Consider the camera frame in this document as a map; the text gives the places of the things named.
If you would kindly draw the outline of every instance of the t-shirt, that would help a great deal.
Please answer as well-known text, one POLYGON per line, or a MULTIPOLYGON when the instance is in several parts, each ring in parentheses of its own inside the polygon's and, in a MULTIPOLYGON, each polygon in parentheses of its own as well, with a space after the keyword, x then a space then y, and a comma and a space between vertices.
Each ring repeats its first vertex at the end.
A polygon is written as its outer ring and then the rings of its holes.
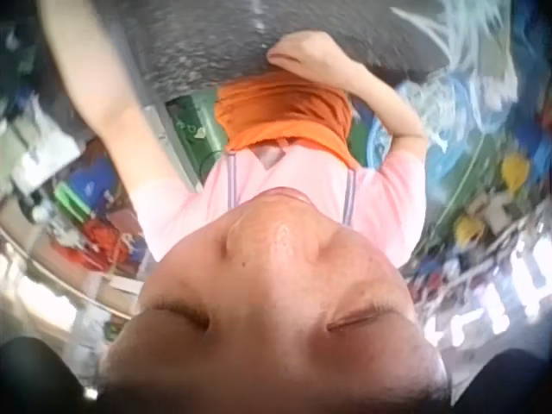
MULTIPOLYGON (((236 192, 244 203, 263 191, 301 191, 326 216, 342 221, 348 168, 326 151, 290 145, 235 154, 236 192)), ((148 182, 130 194, 153 257, 159 261, 180 240, 228 211, 228 159, 213 167, 200 193, 178 179, 148 182)), ((425 218, 424 165, 406 151, 391 152, 379 170, 356 171, 351 226, 400 267, 408 261, 425 218)))

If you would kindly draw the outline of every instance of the lips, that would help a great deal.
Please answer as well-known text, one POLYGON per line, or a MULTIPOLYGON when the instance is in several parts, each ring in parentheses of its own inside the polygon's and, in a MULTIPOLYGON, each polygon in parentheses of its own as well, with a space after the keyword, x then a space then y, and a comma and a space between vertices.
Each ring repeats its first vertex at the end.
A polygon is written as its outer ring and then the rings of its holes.
POLYGON ((254 198, 269 197, 269 196, 285 196, 289 198, 295 198, 307 204, 314 205, 311 199, 303 192, 289 187, 276 187, 270 190, 263 191, 257 194, 254 198))

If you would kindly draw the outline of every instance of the apron strap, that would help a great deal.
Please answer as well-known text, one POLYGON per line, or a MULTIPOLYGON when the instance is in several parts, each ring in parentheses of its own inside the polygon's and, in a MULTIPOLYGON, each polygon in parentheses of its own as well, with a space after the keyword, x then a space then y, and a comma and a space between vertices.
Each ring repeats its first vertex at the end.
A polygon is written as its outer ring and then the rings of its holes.
POLYGON ((228 210, 232 210, 238 205, 238 193, 237 193, 237 171, 235 153, 230 152, 227 156, 226 162, 228 168, 228 210))
POLYGON ((347 190, 345 191, 345 203, 343 205, 342 224, 351 226, 353 222, 354 196, 356 195, 356 170, 350 169, 347 172, 347 190))

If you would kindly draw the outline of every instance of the orange apron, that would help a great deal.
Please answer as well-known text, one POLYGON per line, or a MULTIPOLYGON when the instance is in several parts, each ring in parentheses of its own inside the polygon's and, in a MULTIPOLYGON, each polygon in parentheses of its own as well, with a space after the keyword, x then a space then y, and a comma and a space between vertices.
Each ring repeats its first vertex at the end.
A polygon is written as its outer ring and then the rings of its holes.
POLYGON ((352 110, 347 95, 292 73, 273 71, 238 80, 218 90, 215 118, 229 138, 228 151, 263 141, 332 153, 348 168, 359 163, 348 151, 352 110))

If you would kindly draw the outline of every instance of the fist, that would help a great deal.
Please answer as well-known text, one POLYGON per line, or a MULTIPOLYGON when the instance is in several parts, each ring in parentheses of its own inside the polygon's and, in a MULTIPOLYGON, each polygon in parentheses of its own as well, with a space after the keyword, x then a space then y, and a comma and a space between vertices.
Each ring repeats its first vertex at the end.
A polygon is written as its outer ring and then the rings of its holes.
POLYGON ((267 54, 268 62, 301 78, 351 91, 360 63, 350 59, 325 32, 288 34, 267 54))

